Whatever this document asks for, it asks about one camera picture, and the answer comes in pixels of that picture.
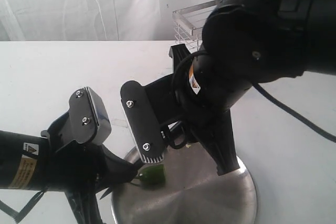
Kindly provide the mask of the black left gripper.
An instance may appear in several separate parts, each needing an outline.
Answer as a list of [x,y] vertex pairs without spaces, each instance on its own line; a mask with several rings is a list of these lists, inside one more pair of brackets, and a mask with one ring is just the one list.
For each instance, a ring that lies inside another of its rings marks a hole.
[[77,143],[71,139],[70,130],[65,113],[41,133],[50,144],[45,188],[65,193],[77,223],[103,223],[96,194],[104,189],[111,193],[118,185],[130,182],[138,168],[104,145]]

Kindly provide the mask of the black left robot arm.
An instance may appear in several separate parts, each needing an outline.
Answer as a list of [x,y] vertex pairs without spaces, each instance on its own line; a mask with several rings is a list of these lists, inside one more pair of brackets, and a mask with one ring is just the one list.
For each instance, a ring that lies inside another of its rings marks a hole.
[[102,223],[96,194],[111,193],[138,173],[135,165],[109,151],[107,116],[65,113],[39,137],[1,132],[1,188],[33,190],[20,211],[1,210],[21,222],[48,191],[65,193],[77,223]]

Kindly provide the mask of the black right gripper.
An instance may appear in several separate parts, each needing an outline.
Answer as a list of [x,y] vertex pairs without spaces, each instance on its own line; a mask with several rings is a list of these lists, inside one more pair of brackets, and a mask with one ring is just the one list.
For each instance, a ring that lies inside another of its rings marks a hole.
[[230,109],[240,95],[239,83],[200,50],[185,45],[169,50],[173,72],[145,87],[166,145],[184,134],[184,143],[199,142],[217,166],[218,175],[239,169]]

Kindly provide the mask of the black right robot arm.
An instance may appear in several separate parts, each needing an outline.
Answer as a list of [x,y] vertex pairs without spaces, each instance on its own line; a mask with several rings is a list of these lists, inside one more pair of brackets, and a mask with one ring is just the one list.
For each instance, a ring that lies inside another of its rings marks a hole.
[[319,135],[335,136],[261,87],[305,72],[335,75],[335,0],[220,0],[198,52],[176,52],[169,76],[146,86],[163,143],[200,142],[219,175],[239,168],[231,107],[251,88]]

